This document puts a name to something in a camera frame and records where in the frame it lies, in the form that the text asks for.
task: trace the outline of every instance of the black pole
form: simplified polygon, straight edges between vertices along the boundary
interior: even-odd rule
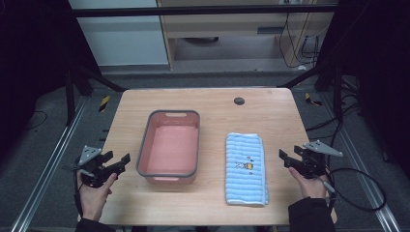
[[[351,9],[356,5],[338,4],[317,5],[248,5],[248,6],[201,6],[201,7],[159,7],[159,8],[120,8],[120,9],[81,9],[70,11],[51,11],[49,15],[73,17],[105,16],[148,16],[148,15],[230,15],[230,14],[274,14],[274,13],[328,13]]]

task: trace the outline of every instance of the cartoon print on towel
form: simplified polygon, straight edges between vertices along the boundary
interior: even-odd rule
[[[247,157],[247,159],[250,162],[236,162],[236,167],[252,170],[253,169],[253,163],[252,163],[253,159],[251,159],[250,157]]]

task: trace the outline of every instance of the aluminum rail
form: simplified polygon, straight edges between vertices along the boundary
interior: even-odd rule
[[[335,117],[335,114],[331,107],[331,97],[329,97],[326,93],[320,93],[320,96],[322,100],[324,100],[324,105],[326,105],[331,117]],[[339,133],[342,143],[346,146],[345,153],[350,154],[348,158],[352,162],[352,166],[358,170],[365,172],[366,174],[369,174],[365,166],[365,163],[362,161],[361,156],[359,155],[359,152],[356,150],[353,141],[350,139],[350,136],[347,133],[346,129],[341,128]],[[376,186],[376,184],[372,182],[369,178],[365,178],[363,175],[359,176],[359,181],[361,182],[361,185],[366,193],[367,199],[370,202],[371,206],[374,208],[379,206],[383,201],[383,196],[379,188]],[[395,220],[395,216],[390,210],[388,204],[386,204],[386,206],[383,207],[383,209],[377,211],[375,214],[377,215],[380,224],[386,232],[401,231],[397,221]]]
[[[27,230],[31,219],[33,218],[34,214],[37,211],[37,208],[40,205],[40,202],[43,199],[45,191],[54,175],[54,172],[66,151],[66,148],[70,142],[70,139],[73,136],[73,132],[75,131],[76,126],[78,125],[79,119],[84,112],[85,105],[87,103],[88,98],[82,97],[79,99],[78,107],[77,107],[77,114],[73,119],[73,122],[66,126],[63,131],[63,134],[60,137],[56,147],[54,148],[53,153],[51,154],[50,159],[48,160],[47,165],[44,168],[42,175],[39,178],[36,186],[34,187],[33,191],[29,199],[27,200],[24,208],[22,209],[21,213],[15,220],[11,231],[12,232],[24,232]]]

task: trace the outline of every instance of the blue striped towel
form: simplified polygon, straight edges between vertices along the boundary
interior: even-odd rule
[[[256,133],[226,136],[225,193],[228,204],[268,204],[265,153]]]

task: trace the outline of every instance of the white cabinet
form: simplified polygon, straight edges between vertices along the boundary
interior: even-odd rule
[[[156,7],[155,0],[70,0],[73,9]],[[102,70],[168,66],[158,16],[79,17],[78,22]]]

